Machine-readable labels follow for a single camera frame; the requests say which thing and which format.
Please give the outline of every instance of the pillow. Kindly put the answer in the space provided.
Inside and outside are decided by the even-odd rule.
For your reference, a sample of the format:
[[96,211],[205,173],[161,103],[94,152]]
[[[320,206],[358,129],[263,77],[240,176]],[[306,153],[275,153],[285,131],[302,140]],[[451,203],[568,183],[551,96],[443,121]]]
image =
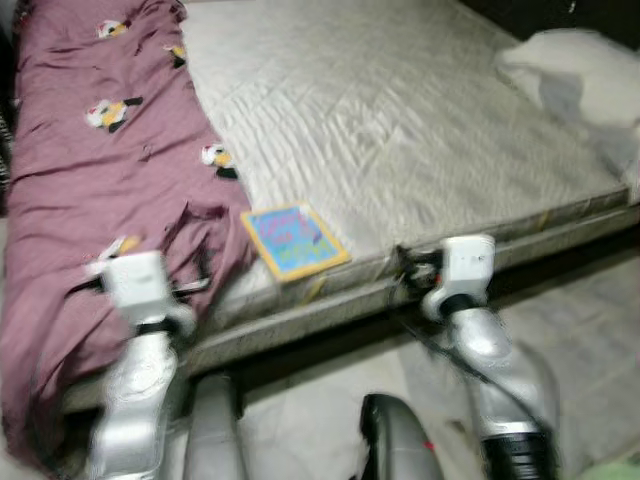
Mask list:
[[538,107],[581,127],[638,201],[637,54],[595,32],[552,30],[500,52],[496,66]]

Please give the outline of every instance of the children's book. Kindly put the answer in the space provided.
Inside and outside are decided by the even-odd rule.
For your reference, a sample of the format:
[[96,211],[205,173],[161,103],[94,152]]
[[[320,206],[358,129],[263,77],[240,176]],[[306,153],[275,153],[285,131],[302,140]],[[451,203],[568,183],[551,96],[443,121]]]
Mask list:
[[306,205],[242,214],[260,256],[281,282],[297,280],[348,262],[351,257]]

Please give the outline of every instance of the penguin print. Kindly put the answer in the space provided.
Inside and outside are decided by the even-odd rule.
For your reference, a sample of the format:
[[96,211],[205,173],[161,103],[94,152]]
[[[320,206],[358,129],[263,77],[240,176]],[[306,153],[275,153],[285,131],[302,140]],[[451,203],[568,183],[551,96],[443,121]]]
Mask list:
[[118,35],[122,35],[124,32],[129,30],[131,26],[130,21],[126,21],[124,23],[117,22],[115,20],[105,20],[96,29],[98,34],[98,38],[110,38],[117,37]]
[[128,98],[116,103],[102,100],[87,111],[86,118],[92,127],[105,128],[109,133],[113,133],[124,124],[127,109],[141,104],[142,97]]
[[215,165],[216,175],[220,178],[227,178],[230,180],[237,180],[238,174],[236,169],[233,168],[233,162],[231,155],[224,148],[223,145],[217,143],[214,145],[207,145],[202,149],[202,163],[205,165]]
[[171,57],[173,58],[173,68],[180,68],[187,63],[187,53],[185,52],[184,47],[181,47],[180,45],[165,45],[163,48],[171,54]]

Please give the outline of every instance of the tiled floor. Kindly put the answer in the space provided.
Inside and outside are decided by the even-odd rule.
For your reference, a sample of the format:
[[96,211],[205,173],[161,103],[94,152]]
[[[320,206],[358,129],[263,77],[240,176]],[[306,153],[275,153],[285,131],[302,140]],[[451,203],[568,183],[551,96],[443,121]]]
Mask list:
[[[640,437],[638,272],[640,257],[627,249],[532,282],[499,301],[514,338],[541,352],[558,377],[568,476],[615,457]],[[340,341],[332,340],[332,350]],[[466,433],[465,397],[446,362],[404,335],[342,351],[348,353],[327,352],[325,361],[294,368],[292,375],[262,382],[247,394],[240,432],[252,478],[347,480],[363,455],[358,417],[362,397],[371,391],[393,393],[412,405],[436,443],[447,480],[481,478]],[[268,367],[262,368],[258,376],[264,377]],[[184,444],[183,432],[172,447],[175,458],[181,458]],[[180,461],[174,466],[177,480]],[[42,477],[0,454],[0,478]]]

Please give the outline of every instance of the floor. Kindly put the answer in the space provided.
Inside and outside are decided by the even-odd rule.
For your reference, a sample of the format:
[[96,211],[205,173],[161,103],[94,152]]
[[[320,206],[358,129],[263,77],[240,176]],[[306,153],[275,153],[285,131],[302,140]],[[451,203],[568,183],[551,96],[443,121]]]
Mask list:
[[[633,232],[602,242],[494,285],[514,339],[542,353],[559,380],[567,478],[640,446],[636,238]],[[372,391],[409,402],[448,480],[481,478],[458,376],[391,324],[373,318],[238,366],[249,389],[239,426],[253,479],[347,480],[364,455],[358,415],[362,397]],[[171,447],[177,458],[185,426],[178,424]],[[178,479],[182,465],[174,467]],[[0,453],[0,478],[43,477]]]

